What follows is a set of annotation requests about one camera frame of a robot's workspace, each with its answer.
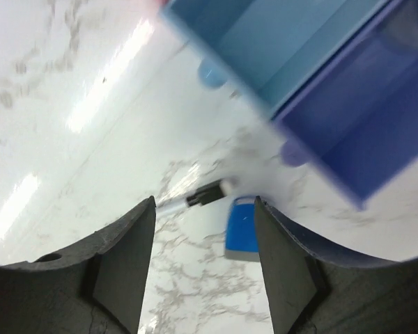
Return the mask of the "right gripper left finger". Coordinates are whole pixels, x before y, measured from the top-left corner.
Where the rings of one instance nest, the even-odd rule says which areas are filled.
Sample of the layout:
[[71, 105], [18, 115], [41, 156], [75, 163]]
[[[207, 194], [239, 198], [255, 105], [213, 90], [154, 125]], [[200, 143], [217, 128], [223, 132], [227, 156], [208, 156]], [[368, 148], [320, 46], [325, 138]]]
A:
[[65, 248], [0, 266], [0, 333], [136, 333], [155, 222], [147, 198]]

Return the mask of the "purple blue bin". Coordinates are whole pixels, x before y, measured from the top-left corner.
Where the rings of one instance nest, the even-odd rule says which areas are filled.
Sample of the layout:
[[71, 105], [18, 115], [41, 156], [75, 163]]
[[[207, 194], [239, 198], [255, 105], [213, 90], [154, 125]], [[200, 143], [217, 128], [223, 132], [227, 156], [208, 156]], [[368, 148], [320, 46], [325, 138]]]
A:
[[274, 117], [283, 162], [357, 208], [418, 157], [418, 1], [389, 1]]

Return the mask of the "black capped pen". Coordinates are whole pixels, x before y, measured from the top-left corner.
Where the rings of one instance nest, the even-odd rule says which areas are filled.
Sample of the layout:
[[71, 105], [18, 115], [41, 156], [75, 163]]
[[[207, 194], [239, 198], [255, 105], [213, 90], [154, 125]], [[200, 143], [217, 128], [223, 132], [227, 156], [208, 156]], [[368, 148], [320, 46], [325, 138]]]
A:
[[166, 202], [161, 202], [156, 207], [157, 217], [170, 216], [193, 206], [204, 206], [229, 196], [238, 181], [234, 177], [226, 177], [215, 180], [209, 184], [200, 186], [190, 193], [173, 197]]

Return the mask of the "light blue bin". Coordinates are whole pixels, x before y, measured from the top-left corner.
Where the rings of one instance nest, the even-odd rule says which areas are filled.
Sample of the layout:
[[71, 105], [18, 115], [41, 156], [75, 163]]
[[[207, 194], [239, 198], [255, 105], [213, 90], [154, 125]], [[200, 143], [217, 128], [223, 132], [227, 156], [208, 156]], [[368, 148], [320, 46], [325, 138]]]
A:
[[161, 14], [202, 56], [201, 83], [230, 81], [271, 119], [387, 1], [168, 1]]

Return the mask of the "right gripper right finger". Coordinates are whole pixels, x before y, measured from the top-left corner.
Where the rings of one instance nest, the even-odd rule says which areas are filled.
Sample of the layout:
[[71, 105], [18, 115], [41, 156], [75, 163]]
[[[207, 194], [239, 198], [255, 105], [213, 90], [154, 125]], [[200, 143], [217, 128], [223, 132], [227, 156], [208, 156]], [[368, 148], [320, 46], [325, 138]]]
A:
[[418, 333], [418, 257], [351, 250], [261, 198], [254, 224], [275, 333]]

